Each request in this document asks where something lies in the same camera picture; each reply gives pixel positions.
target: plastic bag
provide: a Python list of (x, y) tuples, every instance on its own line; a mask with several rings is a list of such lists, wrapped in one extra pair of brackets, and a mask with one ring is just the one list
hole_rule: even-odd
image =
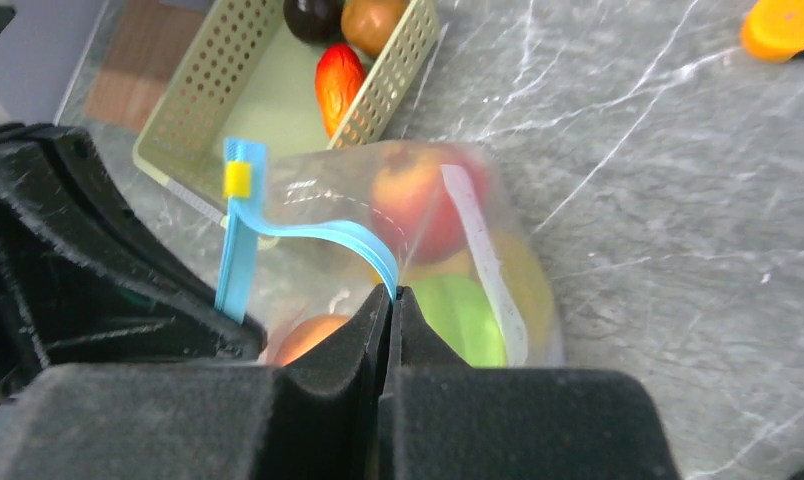
[[(413, 289), (426, 322), (471, 365), (563, 363), (549, 280), (479, 148), (380, 142), (270, 159), (262, 181), (259, 208), (270, 224), (348, 220), (381, 240), (398, 284)], [(278, 364), (330, 335), (381, 283), (367, 261), (324, 240), (282, 239), (258, 265), (282, 256), (264, 276), (288, 276), (289, 290), (259, 300), (293, 307), (264, 309), (273, 317), (265, 318), (265, 360)]]

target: countertop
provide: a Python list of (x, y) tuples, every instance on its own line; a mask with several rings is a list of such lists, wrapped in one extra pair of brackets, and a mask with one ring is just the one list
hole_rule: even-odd
[[(486, 144), (550, 273), (568, 362), (640, 379), (686, 479), (804, 466), (804, 61), (738, 47), (752, 0), (439, 0), (386, 138)], [(81, 115), (138, 216), (213, 282), (222, 230)]]

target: beige plastic basket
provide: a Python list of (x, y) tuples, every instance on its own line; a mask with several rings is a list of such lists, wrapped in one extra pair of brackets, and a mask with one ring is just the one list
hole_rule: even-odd
[(141, 170), (217, 223), (226, 136), (275, 157), (374, 142), (438, 37), (433, 0), (411, 0), (329, 140), (313, 86), (323, 50), (293, 37), (283, 3), (217, 1), (134, 145)]

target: brown fruit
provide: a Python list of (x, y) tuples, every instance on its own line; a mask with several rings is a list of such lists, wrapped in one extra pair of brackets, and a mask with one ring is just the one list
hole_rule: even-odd
[(348, 321), (349, 317), (344, 315), (317, 315), (305, 320), (281, 342), (272, 363), (287, 365), (308, 353)]
[(349, 0), (340, 20), (343, 36), (362, 52), (376, 58), (407, 7), (406, 0)]

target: yellow cap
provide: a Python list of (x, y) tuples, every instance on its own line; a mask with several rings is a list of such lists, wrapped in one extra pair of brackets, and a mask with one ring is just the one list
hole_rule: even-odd
[(228, 162), (225, 164), (223, 193), (225, 198), (248, 198), (252, 192), (252, 167), (246, 162)]
[(759, 0), (741, 27), (741, 45), (765, 62), (804, 52), (804, 0)]

